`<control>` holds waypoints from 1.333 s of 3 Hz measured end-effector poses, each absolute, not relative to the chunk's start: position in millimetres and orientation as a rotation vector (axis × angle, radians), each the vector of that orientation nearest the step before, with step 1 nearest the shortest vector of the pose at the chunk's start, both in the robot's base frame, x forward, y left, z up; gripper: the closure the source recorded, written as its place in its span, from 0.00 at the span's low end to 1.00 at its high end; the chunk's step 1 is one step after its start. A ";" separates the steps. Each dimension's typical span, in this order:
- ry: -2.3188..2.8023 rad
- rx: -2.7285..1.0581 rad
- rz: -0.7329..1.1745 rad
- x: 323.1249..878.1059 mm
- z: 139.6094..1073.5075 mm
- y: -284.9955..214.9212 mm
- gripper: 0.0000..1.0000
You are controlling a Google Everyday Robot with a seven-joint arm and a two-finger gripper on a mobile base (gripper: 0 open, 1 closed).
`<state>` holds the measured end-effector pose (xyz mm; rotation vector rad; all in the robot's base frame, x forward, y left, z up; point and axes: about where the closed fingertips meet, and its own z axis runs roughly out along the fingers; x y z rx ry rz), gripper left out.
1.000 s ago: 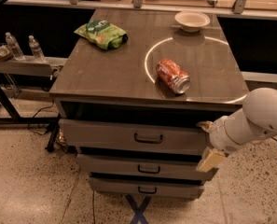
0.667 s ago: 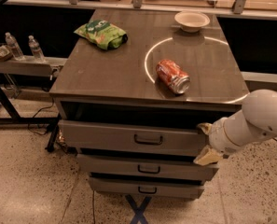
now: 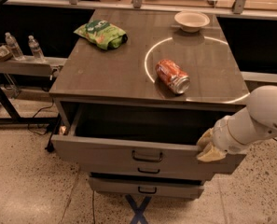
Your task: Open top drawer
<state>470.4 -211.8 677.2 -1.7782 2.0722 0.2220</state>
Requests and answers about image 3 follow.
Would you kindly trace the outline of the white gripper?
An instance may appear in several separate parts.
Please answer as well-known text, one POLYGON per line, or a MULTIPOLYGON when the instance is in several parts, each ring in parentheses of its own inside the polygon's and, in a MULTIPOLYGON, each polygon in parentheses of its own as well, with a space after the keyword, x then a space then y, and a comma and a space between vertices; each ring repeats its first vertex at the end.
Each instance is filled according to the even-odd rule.
POLYGON ((246 145, 239 143, 229 131, 229 116, 218 120, 214 128, 208 129, 197 141, 199 147, 204 150, 197 156, 199 161, 220 161, 228 154, 239 154, 247 149, 246 145))

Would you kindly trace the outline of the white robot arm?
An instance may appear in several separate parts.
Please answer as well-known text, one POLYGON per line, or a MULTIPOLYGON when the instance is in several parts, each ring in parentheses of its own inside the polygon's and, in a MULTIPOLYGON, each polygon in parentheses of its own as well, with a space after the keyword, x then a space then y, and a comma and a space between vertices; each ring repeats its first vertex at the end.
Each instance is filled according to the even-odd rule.
POLYGON ((277 86, 262 86, 246 98, 246 107, 219 119, 198 140, 199 161, 220 161, 252 143, 277 137, 277 86))

